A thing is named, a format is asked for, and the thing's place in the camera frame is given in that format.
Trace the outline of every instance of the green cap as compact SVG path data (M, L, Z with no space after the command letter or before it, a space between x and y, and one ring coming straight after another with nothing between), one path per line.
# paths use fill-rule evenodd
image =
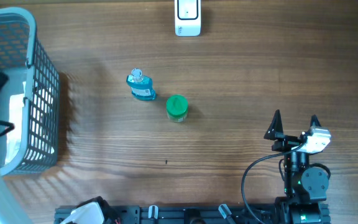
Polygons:
M173 95L167 100L167 113L174 118L181 118L187 114L188 103L185 97Z

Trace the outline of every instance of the light switch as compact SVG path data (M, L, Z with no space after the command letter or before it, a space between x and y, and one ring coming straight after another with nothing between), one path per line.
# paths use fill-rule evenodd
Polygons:
M198 13L197 0L177 0L179 19L196 19Z

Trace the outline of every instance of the label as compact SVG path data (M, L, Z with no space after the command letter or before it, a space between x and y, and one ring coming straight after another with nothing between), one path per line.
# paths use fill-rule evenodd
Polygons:
M140 90L140 89L136 89L133 87L131 87L131 89L132 89L133 93L135 93L136 95L139 95L139 96L151 96L152 95L149 89Z
M169 114L168 114L168 118L170 120L172 120L173 122L183 122L186 118L187 118L187 114L185 114L182 118L174 118L174 117L171 117Z

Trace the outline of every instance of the bottle cap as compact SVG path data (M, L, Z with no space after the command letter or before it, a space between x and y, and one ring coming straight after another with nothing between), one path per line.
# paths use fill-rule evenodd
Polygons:
M173 95L167 100L167 113L173 118L182 118L188 112L188 103L184 96Z
M140 79L142 78L142 70L138 69L138 68L134 68L131 71L131 74L136 78L136 79Z

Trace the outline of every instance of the blue bottle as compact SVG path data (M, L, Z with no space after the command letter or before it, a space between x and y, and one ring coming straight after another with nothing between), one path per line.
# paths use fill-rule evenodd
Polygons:
M138 100L154 100L157 96L153 90L153 80L143 75L142 70L135 68L127 77L127 84Z

